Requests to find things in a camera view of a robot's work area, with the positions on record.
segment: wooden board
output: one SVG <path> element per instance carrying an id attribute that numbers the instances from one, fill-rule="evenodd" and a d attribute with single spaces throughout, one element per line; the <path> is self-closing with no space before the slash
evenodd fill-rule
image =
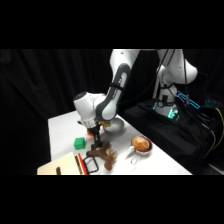
<path id="1" fill-rule="evenodd" d="M 80 174 L 80 168 L 72 152 L 38 168 L 37 175 L 57 175 L 58 167 L 61 175 L 85 175 L 82 169 Z"/>

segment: wire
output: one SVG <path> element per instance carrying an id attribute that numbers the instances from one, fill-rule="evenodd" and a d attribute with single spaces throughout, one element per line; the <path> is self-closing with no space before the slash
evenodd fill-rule
<path id="1" fill-rule="evenodd" d="M 224 138 L 224 119 L 223 119 L 221 111 L 218 108 L 216 108 L 216 110 L 218 111 L 218 113 L 219 113 L 219 115 L 220 115 L 220 117 L 222 119 L 223 132 L 222 132 L 222 137 L 221 137 L 220 141 L 218 142 L 218 144 L 212 150 L 216 149 L 220 145 L 220 143 L 222 142 L 222 140 Z"/>
<path id="2" fill-rule="evenodd" d="M 152 82 L 149 84 L 149 86 L 147 87 L 147 89 L 146 89 L 143 93 L 141 93 L 140 95 L 136 96 L 135 98 L 133 98 L 133 99 L 131 99 L 131 100 L 124 101 L 124 102 L 121 102 L 121 103 L 119 103 L 119 105 L 121 105 L 121 104 L 125 104 L 125 103 L 129 103 L 129 102 L 131 102 L 131 101 L 134 101 L 134 100 L 138 99 L 139 97 L 141 97 L 142 95 L 144 95 L 144 94 L 149 90 L 149 88 L 151 87 L 151 85 L 154 83 L 154 81 L 156 80 L 156 78 L 157 78 L 157 76 L 158 76 L 158 73 L 159 73 L 159 71 L 160 71 L 161 66 L 163 65 L 164 60 L 166 59 L 166 55 L 167 55 L 168 51 L 169 51 L 169 49 L 167 49 L 167 51 L 166 51 L 166 53 L 165 53 L 165 55 L 164 55 L 164 57 L 163 57 L 163 60 L 162 60 L 161 63 L 160 63 L 160 66 L 159 66 L 159 68 L 158 68 L 158 71 L 157 71 L 157 73 L 156 73 L 156 76 L 154 77 L 154 79 L 152 80 Z"/>
<path id="3" fill-rule="evenodd" d="M 203 159 L 213 150 L 213 147 L 214 147 L 214 145 L 215 145 L 215 143 L 216 143 L 216 137 L 215 137 L 215 134 L 214 134 L 214 132 L 213 131 L 211 131 L 211 133 L 212 133 L 212 135 L 214 136 L 214 143 L 213 143 L 213 145 L 212 145 L 212 147 L 208 150 L 208 152 L 207 152 L 207 154 L 203 157 Z"/>
<path id="4" fill-rule="evenodd" d="M 180 111 L 180 113 L 181 113 L 181 116 L 183 117 L 183 119 L 184 119 L 185 123 L 187 124 L 188 129 L 189 129 L 189 131 L 191 132 L 191 135 L 193 136 L 194 141 L 195 141 L 195 143 L 196 143 L 197 147 L 198 147 L 198 148 L 200 148 L 200 147 L 199 147 L 199 146 L 200 146 L 200 144 L 198 145 L 198 142 L 197 142 L 197 140 L 196 140 L 196 138 L 195 138 L 195 136 L 194 136 L 194 134 L 193 134 L 193 132 L 192 132 L 192 130 L 191 130 L 191 128 L 190 128 L 190 126 L 189 126 L 189 124 L 188 124 L 188 122 L 186 121 L 186 119 L 185 119 L 185 117 L 184 117 L 184 115 L 183 115 L 183 113 L 182 113 L 182 111 L 181 111 L 180 107 L 178 107 L 179 105 L 177 104 L 176 98 L 174 97 L 174 95 L 173 95 L 172 91 L 171 91 L 169 88 L 168 88 L 168 90 L 169 90 L 169 91 L 170 91 L 170 93 L 172 94 L 173 99 L 174 99 L 174 102 L 176 103 L 177 108 L 178 108 L 178 110 L 179 110 L 179 111 Z"/>
<path id="5" fill-rule="evenodd" d="M 187 72 L 186 72 L 186 59 L 183 53 L 183 58 L 184 58 L 184 73 L 185 73 L 185 92 L 186 92 L 186 96 L 188 95 L 188 86 L 187 86 Z"/>

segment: dark wall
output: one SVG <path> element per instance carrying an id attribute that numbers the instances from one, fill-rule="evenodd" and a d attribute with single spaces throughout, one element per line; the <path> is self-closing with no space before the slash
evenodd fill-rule
<path id="1" fill-rule="evenodd" d="M 0 50 L 1 172 L 35 174 L 50 161 L 47 120 L 74 111 L 80 92 L 106 93 L 112 79 L 112 49 Z M 224 49 L 184 49 L 187 60 L 209 75 L 208 90 L 224 95 Z M 123 101 L 143 92 L 153 80 L 156 52 L 141 52 Z M 119 113 L 151 99 L 153 88 L 124 104 Z"/>

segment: white table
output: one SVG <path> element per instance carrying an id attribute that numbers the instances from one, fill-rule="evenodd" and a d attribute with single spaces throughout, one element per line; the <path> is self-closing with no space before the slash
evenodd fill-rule
<path id="1" fill-rule="evenodd" d="M 80 153 L 83 159 L 86 158 L 86 152 L 91 150 L 94 139 L 87 135 L 85 127 L 77 123 L 79 119 L 78 113 L 72 112 L 48 120 L 52 161 L 70 152 L 74 155 Z M 150 155 L 142 157 L 137 165 L 133 166 L 131 164 L 133 154 L 128 153 L 128 148 L 131 145 L 131 139 L 141 133 L 125 120 L 124 122 L 124 132 L 116 137 L 108 135 L 101 128 L 101 140 L 109 141 L 111 148 L 118 152 L 118 157 L 111 172 L 104 168 L 104 161 L 101 158 L 96 158 L 99 171 L 95 175 L 191 175 L 155 144 L 153 144 Z M 82 137 L 86 140 L 86 148 L 75 150 L 75 139 Z M 95 170 L 93 161 L 88 164 L 88 168 L 90 171 Z"/>

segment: green cube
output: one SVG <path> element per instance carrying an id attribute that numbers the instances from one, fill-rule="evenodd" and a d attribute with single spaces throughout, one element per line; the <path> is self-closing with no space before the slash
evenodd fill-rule
<path id="1" fill-rule="evenodd" d="M 85 139 L 84 138 L 76 138 L 74 146 L 75 146 L 76 150 L 85 149 L 85 147 L 86 147 Z"/>

